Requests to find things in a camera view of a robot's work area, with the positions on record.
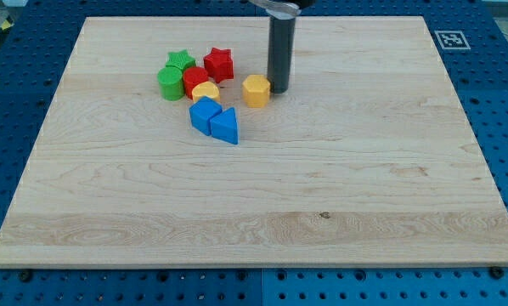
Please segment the silver rod mount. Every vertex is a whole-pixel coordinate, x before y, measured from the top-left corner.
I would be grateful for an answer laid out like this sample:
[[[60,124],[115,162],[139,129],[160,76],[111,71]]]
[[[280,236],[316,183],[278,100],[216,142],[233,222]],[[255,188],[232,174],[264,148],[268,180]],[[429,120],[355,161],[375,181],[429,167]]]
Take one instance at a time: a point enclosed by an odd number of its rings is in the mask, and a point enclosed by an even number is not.
[[[270,16],[279,20],[291,20],[315,4],[315,0],[249,0]]]

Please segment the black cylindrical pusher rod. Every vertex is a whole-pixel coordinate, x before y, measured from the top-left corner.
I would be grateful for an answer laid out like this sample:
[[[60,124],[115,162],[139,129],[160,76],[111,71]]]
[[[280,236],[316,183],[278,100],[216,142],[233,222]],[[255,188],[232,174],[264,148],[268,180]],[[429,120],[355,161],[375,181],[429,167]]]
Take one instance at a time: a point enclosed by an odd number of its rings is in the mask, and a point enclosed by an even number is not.
[[[273,94],[289,88],[296,19],[269,18],[267,78]]]

